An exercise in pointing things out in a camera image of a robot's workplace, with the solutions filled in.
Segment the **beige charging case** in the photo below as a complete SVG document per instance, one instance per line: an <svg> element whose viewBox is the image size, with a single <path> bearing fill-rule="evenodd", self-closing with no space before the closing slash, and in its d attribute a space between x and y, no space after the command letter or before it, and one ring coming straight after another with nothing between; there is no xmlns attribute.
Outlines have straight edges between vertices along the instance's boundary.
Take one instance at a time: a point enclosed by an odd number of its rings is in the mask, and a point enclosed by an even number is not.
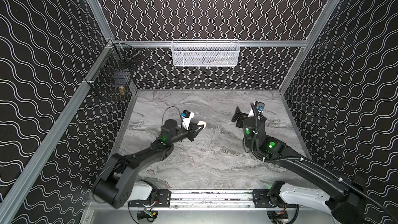
<svg viewBox="0 0 398 224"><path fill-rule="evenodd" d="M206 121L200 120L200 121L198 122L198 125L207 126L207 123L206 123Z"/></svg>

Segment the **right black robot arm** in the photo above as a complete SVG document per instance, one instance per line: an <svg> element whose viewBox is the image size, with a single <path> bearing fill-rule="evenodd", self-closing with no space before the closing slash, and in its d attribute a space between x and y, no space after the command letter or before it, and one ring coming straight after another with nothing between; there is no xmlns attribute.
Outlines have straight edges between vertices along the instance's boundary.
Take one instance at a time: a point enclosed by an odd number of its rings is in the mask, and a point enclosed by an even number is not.
<svg viewBox="0 0 398 224"><path fill-rule="evenodd" d="M341 224L364 224L365 207L373 204L393 223L398 222L386 207L366 194L362 178L336 175L298 153L285 142L269 136L265 130L266 117L263 116L263 109L263 103L255 102L251 103L248 114L241 112L238 107L234 112L232 122L243 131L245 152L250 152L263 163L276 164L292 171L319 188L294 188L284 181L276 181L267 195L272 206L306 205L330 214Z"/></svg>

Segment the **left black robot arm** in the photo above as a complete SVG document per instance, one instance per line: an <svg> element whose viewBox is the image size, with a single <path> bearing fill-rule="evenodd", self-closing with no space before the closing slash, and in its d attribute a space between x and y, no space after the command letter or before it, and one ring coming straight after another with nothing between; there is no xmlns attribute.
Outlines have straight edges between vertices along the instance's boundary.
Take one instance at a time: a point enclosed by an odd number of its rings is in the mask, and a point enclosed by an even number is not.
<svg viewBox="0 0 398 224"><path fill-rule="evenodd" d="M112 155L93 186L93 194L114 208L122 207L131 196L140 171L165 160L174 150L175 143L184 139L194 141L206 126L205 121L199 121L183 128L176 120L168 119L148 148L130 155Z"/></svg>

